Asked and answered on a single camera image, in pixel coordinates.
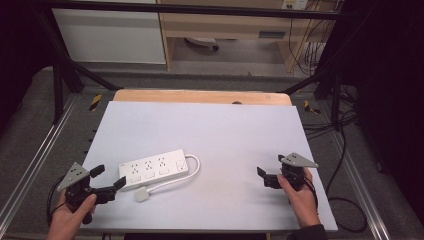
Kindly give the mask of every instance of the wall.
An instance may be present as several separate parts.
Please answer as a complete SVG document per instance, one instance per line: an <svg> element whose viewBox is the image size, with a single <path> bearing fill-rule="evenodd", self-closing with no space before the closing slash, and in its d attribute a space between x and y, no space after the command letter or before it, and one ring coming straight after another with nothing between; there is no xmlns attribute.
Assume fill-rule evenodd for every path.
<svg viewBox="0 0 424 240"><path fill-rule="evenodd" d="M155 3L154 0L106 1ZM53 12L75 61L165 64L156 13L66 9Z"/></svg>

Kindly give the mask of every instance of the table surface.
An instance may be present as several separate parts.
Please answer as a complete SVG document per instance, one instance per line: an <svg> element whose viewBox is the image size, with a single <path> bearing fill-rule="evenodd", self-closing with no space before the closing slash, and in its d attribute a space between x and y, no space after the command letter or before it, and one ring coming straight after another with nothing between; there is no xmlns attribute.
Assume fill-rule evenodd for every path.
<svg viewBox="0 0 424 240"><path fill-rule="evenodd" d="M130 102L130 97L121 101L125 92L174 97L168 102ZM83 166L91 169L105 164L106 171L92 179L93 187L102 187L119 178L119 163L183 149L199 157L199 173L157 189L142 203L135 201L132 191L119 191L115 201L97 207L93 222L83 228L114 232L273 232L298 228L284 192L265 188L256 173L257 166L277 173L281 167L278 154L297 152L313 160L296 108L288 106L290 102L170 102L178 101L176 94L199 98L220 92L118 91ZM259 99L267 94L254 94L260 95ZM195 162L187 162L193 170ZM316 169L311 172L321 222L327 230L337 230L318 173Z"/></svg>

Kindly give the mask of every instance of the white cable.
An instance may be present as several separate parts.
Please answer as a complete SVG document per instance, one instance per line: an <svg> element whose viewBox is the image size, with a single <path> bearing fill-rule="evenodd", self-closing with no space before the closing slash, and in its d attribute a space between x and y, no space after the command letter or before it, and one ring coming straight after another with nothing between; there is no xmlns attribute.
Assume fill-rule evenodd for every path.
<svg viewBox="0 0 424 240"><path fill-rule="evenodd" d="M192 174L190 174L188 176L185 176L185 177L182 177L182 178L179 178L179 179L175 179L175 180L172 180L172 181L169 181L169 182L165 182L165 183L159 184L159 185L154 186L152 188L148 188L147 189L147 192L149 193L149 192L152 192L153 190L155 190L157 188L160 188L160 187L163 187L165 185L168 185L168 184L171 184L171 183L176 183L176 182L179 182L179 181L182 181L182 180L186 180L188 178L193 177L199 171L199 169L200 169L200 160L196 156L194 156L192 154L185 154L184 157L186 157L186 158L194 158L197 161L197 168L196 168L196 170Z"/></svg>

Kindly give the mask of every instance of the floor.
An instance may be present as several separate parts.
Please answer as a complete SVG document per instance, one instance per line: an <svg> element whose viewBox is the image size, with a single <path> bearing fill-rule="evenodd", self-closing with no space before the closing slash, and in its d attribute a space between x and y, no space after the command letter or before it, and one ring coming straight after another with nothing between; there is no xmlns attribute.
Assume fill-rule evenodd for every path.
<svg viewBox="0 0 424 240"><path fill-rule="evenodd" d="M272 42L218 40L220 49L194 46L183 39L177 42L174 65L170 71L164 66L140 65L105 65L87 64L90 69L98 71L105 79L127 88L165 88L165 89L203 89L203 90L237 90L275 92L286 89L307 77L304 69L296 68L294 73L284 70L284 63L277 54L276 44ZM5 216L14 216L7 225L4 239L43 239L47 232L44 223L45 199L51 183L57 176L67 170L74 161L82 162L90 147L90 139L95 136L95 130L101 120L108 100L113 98L113 92L101 89L88 79L83 79L87 88L81 95L75 97L76 105L66 124L54 139L54 145L43 153L38 152L44 138L51 131L53 119L53 95L51 72L47 69L34 77L21 108L16 112L0 139L0 205L16 205L15 211L1 212L0 220ZM316 84L305 87L291 96L293 104L298 107L303 124L325 124L328 122L325 110L328 101L315 101L313 91ZM88 111L91 101L98 93L102 100L96 111ZM305 111L307 100L314 111ZM350 109L350 103L342 104L342 110ZM346 126L346 142L348 155L354 160L361 179L365 182L376 210L387 228L389 239L424 239L424 230L416 216L409 208L399 189L390 175L380 174L376 169L376 161L372 150L362 135L360 126ZM309 144L314 159L322 167L319 170L323 183L328 183L340 156L338 133L329 132L318 136L308 135ZM43 164L38 166L39 172L27 172L27 167L33 165L34 156L40 156ZM358 193L355 192L355 182L350 178L349 165L343 164L337 174L330 191L330 196L345 197L358 203ZM16 186L22 176L29 176L32 185L27 189ZM350 204L333 203L333 213L336 219L351 228L363 224L360 212ZM83 231L81 239L99 239L97 233ZM284 239L286 233L273 233L272 239ZM377 238L368 227L361 233L351 233L340 229L329 233L331 239L387 239ZM113 235L113 239L122 236Z"/></svg>

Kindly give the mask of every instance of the plug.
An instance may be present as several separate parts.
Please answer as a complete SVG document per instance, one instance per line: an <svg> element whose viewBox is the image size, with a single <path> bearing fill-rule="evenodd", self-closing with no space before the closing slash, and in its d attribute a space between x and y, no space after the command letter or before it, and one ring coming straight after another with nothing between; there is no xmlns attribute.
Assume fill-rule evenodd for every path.
<svg viewBox="0 0 424 240"><path fill-rule="evenodd" d="M149 198L149 193L146 187L141 187L134 191L134 197L137 202L142 202Z"/></svg>

